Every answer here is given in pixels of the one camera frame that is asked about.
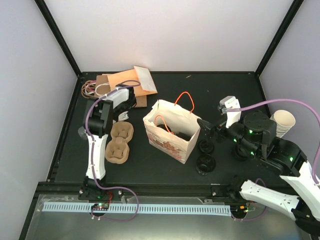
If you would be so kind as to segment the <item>printed white paper bag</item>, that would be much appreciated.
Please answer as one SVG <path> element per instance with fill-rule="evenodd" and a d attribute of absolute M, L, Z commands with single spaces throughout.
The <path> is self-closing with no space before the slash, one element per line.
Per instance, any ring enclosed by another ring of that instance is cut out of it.
<path fill-rule="evenodd" d="M 178 105 L 182 95 L 188 95 L 192 108 Z M 185 164 L 197 144 L 200 134 L 199 116 L 193 113 L 195 104 L 189 92 L 182 92 L 174 103 L 159 99 L 143 117 L 149 143 L 170 157 Z"/>

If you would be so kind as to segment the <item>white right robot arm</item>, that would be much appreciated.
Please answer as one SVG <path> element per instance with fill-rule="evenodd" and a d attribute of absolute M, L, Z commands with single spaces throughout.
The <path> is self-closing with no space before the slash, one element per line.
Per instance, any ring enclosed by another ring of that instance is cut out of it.
<path fill-rule="evenodd" d="M 281 193 L 235 176 L 226 187 L 231 201 L 244 199 L 260 203 L 288 216 L 306 233 L 320 235 L 320 189 L 314 183 L 312 167 L 295 143 L 276 136 L 275 121 L 257 110 L 231 126 L 227 126 L 226 117 L 217 124 L 200 118 L 197 123 L 205 133 L 216 136 L 218 140 L 233 141 L 237 158 L 259 161 L 260 165 L 287 182 L 296 193 Z"/>

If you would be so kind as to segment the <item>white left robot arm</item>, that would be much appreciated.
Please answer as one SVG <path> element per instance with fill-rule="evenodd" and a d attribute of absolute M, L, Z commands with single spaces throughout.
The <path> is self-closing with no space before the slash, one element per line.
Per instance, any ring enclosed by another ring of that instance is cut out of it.
<path fill-rule="evenodd" d="M 123 164 L 128 160 L 128 142 L 133 138 L 134 127 L 126 120 L 128 110 L 136 103 L 134 88 L 125 84 L 87 101 L 83 129 L 89 146 L 88 179 L 102 180 L 105 177 L 105 161 Z"/>

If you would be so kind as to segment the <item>black plastic cup lid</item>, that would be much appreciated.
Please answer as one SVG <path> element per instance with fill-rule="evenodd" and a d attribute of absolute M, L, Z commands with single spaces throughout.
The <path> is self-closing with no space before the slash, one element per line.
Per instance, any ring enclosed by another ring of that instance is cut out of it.
<path fill-rule="evenodd" d="M 198 143 L 198 149 L 202 154 L 211 154 L 214 148 L 214 144 L 210 140 L 203 139 Z"/>

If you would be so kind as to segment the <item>brown pulp cup carrier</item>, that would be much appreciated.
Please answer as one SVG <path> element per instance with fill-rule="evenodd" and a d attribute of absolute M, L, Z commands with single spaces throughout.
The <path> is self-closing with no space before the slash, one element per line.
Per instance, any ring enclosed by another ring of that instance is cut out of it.
<path fill-rule="evenodd" d="M 105 159 L 112 164 L 123 164 L 129 158 L 128 142 L 133 138 L 134 127 L 127 121 L 118 121 L 110 131 L 111 140 L 106 145 Z"/>

